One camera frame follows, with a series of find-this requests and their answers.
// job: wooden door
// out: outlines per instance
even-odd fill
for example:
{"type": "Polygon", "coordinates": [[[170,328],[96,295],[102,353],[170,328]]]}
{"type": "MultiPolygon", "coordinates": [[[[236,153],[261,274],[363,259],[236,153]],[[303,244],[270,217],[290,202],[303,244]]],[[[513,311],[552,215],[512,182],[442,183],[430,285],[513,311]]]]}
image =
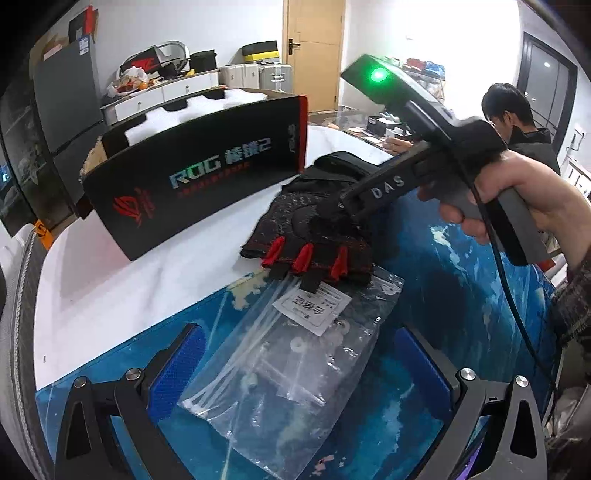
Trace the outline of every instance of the wooden door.
{"type": "Polygon", "coordinates": [[[308,110],[336,108],[345,0],[288,0],[287,62],[294,92],[308,97],[308,110]],[[289,39],[300,44],[289,52],[289,39]]]}

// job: blue mouse pad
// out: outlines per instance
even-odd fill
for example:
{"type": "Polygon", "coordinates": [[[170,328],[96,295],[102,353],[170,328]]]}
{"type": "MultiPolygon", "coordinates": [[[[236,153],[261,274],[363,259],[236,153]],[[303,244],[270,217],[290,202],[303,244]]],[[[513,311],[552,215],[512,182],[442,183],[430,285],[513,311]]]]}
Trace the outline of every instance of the blue mouse pad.
{"type": "MultiPolygon", "coordinates": [[[[329,438],[300,479],[399,480],[419,463],[441,429],[426,409],[409,373],[392,351],[394,332],[411,322],[458,368],[470,367],[486,380],[525,375],[540,412],[549,383],[534,367],[505,301],[490,247],[482,247],[454,225],[444,224],[437,202],[399,199],[372,219],[376,263],[405,280],[397,305],[382,325],[368,365],[329,438]]],[[[535,267],[504,261],[517,307],[548,369],[556,371],[560,351],[545,317],[552,285],[535,267]]],[[[120,378],[143,368],[188,322],[207,337],[201,368],[266,288],[261,273],[244,278],[101,355],[37,393],[41,424],[55,458],[64,405],[79,375],[93,382],[120,378]]],[[[113,419],[122,448],[138,479],[149,480],[119,418],[113,419]]],[[[175,407],[159,427],[199,480],[263,480],[270,474],[228,449],[209,424],[175,407]]],[[[297,431],[287,425],[285,435],[297,431]]]]}

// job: silver suitcase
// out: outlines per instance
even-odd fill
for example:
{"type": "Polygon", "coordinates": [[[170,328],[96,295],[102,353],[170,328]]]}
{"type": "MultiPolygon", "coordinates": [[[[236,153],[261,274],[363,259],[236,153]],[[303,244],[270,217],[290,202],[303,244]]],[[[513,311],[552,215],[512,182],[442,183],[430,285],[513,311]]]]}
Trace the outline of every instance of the silver suitcase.
{"type": "Polygon", "coordinates": [[[259,88],[258,65],[241,63],[221,67],[220,80],[230,88],[259,88]]]}
{"type": "Polygon", "coordinates": [[[291,65],[275,63],[259,66],[259,84],[265,90],[280,90],[293,92],[293,75],[291,65]]]}

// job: black door handle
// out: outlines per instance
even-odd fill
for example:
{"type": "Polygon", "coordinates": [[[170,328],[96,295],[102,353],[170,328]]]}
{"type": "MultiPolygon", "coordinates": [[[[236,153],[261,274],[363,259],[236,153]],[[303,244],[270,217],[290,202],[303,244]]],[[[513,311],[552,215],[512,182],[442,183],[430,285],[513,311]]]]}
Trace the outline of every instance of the black door handle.
{"type": "Polygon", "coordinates": [[[289,55],[294,54],[294,47],[301,47],[301,43],[294,43],[294,39],[290,38],[289,44],[288,44],[288,54],[289,55]]]}

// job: sleeve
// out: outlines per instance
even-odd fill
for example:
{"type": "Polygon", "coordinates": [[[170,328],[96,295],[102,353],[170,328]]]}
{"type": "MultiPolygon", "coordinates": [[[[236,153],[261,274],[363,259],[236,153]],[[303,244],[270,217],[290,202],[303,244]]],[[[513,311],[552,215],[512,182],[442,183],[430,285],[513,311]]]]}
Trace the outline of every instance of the sleeve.
{"type": "Polygon", "coordinates": [[[591,374],[591,248],[569,282],[554,292],[550,319],[560,343],[574,339],[584,350],[586,372],[591,374]]]}

